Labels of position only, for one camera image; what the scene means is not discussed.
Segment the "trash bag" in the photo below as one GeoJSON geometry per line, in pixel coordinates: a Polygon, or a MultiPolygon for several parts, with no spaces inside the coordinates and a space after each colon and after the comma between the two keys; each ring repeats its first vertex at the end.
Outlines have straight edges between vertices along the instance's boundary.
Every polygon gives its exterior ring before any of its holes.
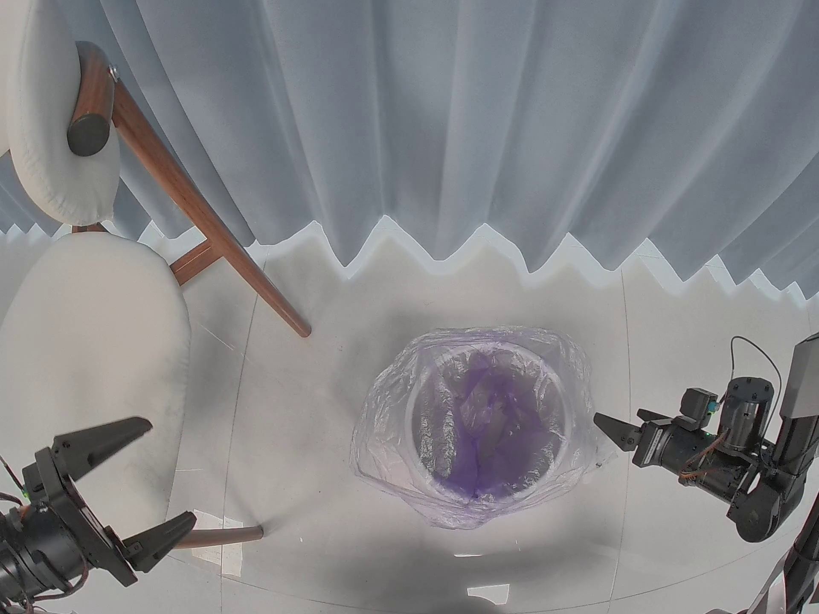
{"type": "Polygon", "coordinates": [[[592,422],[589,377],[582,348],[548,330],[427,333],[364,401],[353,471],[450,529],[556,498],[614,452],[592,422]]]}

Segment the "chair seat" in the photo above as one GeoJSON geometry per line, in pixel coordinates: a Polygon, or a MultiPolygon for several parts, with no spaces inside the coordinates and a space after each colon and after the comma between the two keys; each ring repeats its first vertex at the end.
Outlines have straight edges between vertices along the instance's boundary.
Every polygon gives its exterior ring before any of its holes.
{"type": "MultiPolygon", "coordinates": [[[[0,454],[20,476],[55,435],[145,417],[154,429],[78,488],[121,538],[162,522],[189,349],[188,309],[159,255],[105,232],[57,240],[0,325],[0,454]]],[[[0,476],[0,490],[9,485],[0,476]]]]}

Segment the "curtain fold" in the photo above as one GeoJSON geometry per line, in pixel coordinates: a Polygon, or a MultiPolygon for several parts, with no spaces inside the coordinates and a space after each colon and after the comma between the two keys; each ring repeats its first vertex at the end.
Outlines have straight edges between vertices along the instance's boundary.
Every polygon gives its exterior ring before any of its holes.
{"type": "MultiPolygon", "coordinates": [[[[649,238],[819,291],[819,0],[57,1],[245,245],[318,220],[347,264],[389,214],[438,260],[488,222],[530,269],[649,238]]],[[[40,224],[10,171],[0,229],[40,224]]],[[[128,234],[190,225],[122,181],[128,234]]]]}

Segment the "chair frame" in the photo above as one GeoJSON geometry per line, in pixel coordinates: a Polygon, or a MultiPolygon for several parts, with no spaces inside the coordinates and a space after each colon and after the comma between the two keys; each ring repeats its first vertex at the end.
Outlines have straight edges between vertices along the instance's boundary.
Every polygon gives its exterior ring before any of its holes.
{"type": "MultiPolygon", "coordinates": [[[[272,307],[300,336],[311,333],[302,319],[264,271],[233,236],[219,215],[201,195],[179,162],[168,151],[139,109],[128,89],[119,81],[116,67],[105,52],[87,41],[77,43],[80,85],[77,105],[67,129],[68,144],[78,156],[91,156],[104,148],[113,122],[119,136],[131,148],[153,179],[205,235],[206,240],[171,264],[180,286],[220,257],[272,307]]],[[[99,224],[75,226],[73,232],[105,231],[99,224]]]]}

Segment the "wooden armrest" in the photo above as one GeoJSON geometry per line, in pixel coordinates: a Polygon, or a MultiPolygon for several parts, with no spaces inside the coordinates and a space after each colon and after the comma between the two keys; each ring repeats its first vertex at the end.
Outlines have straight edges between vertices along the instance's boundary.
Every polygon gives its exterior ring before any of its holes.
{"type": "Polygon", "coordinates": [[[77,42],[79,94],[68,126],[68,147],[75,155],[89,157],[108,143],[114,110],[114,78],[108,58],[98,46],[77,42]]]}

